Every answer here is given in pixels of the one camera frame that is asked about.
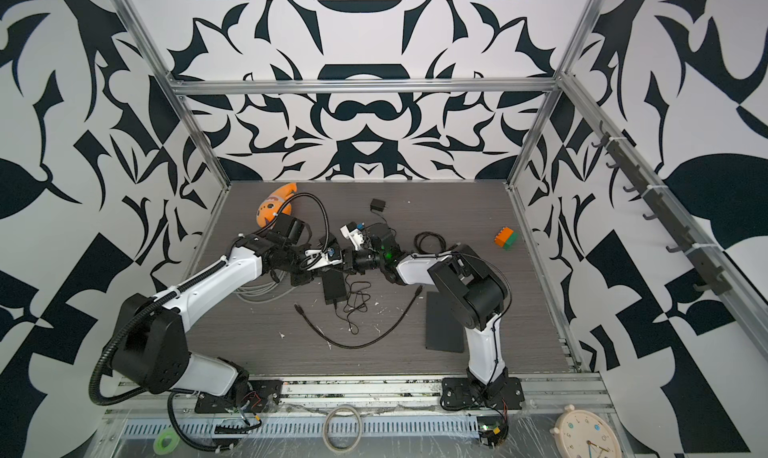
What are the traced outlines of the black network switch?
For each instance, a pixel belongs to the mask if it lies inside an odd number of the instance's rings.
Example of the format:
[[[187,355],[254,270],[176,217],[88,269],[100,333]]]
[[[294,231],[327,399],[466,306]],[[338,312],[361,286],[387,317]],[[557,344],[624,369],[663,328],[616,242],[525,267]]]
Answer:
[[[322,287],[325,303],[336,306],[347,299],[347,283],[341,270],[329,269],[322,273]]]

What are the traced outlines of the black power adapter with cable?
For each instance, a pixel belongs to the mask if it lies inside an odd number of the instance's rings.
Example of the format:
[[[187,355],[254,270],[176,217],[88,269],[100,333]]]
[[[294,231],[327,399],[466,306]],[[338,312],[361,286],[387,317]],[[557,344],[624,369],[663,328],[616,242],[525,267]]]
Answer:
[[[372,283],[368,280],[350,280],[350,276],[345,276],[347,283],[347,299],[334,306],[335,315],[346,323],[348,331],[352,335],[357,335],[360,331],[359,325],[352,319],[355,313],[366,313],[368,311],[368,302],[371,299],[369,289]]]

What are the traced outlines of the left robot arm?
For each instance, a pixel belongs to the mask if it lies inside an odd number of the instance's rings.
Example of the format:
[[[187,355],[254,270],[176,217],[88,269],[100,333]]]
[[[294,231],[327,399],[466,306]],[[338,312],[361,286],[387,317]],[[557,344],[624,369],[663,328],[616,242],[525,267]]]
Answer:
[[[110,406],[143,393],[164,392],[242,400],[245,370],[192,352],[187,334],[241,286],[277,270],[298,272],[306,250],[299,238],[306,226],[296,217],[279,214],[268,228],[236,237],[226,254],[185,281],[152,296],[127,298],[90,377],[91,402]]]

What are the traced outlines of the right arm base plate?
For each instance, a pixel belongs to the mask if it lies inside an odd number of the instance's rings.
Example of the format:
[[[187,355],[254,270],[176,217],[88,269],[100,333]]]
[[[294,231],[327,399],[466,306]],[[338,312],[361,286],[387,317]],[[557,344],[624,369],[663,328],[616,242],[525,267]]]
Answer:
[[[502,374],[489,385],[474,378],[443,378],[440,406],[447,411],[482,407],[498,411],[521,410],[525,401],[519,378]]]

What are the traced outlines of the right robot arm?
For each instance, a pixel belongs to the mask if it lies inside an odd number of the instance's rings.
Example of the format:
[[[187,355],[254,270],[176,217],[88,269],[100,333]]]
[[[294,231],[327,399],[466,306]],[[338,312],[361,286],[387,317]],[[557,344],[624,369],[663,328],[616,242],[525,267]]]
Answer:
[[[377,269],[387,281],[434,286],[453,317],[465,328],[468,374],[484,386],[506,369],[500,328],[509,289],[502,277],[466,244],[442,252],[407,252],[384,223],[350,222],[340,228],[352,246],[343,252],[344,267],[356,273]]]

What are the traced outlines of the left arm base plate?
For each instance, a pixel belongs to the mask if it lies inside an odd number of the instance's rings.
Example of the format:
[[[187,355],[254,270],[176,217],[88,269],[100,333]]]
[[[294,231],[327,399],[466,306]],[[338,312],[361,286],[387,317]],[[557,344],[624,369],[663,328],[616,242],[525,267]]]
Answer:
[[[278,405],[283,381],[275,379],[240,380],[224,396],[200,395],[194,411],[198,414],[256,413]]]

